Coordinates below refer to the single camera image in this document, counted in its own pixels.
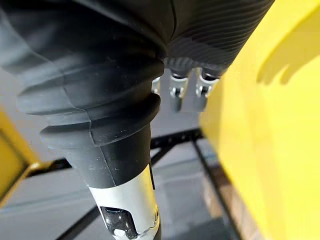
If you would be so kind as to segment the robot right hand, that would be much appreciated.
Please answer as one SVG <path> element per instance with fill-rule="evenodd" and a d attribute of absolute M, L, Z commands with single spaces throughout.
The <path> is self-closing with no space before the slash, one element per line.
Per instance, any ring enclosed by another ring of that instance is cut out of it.
<path fill-rule="evenodd" d="M 271 0 L 3 0 L 0 66 L 23 84 L 18 109 L 42 116 L 46 144 L 88 186 L 115 240 L 159 240 L 150 159 L 152 84 L 169 69 L 178 109 L 197 70 L 203 110 Z"/>

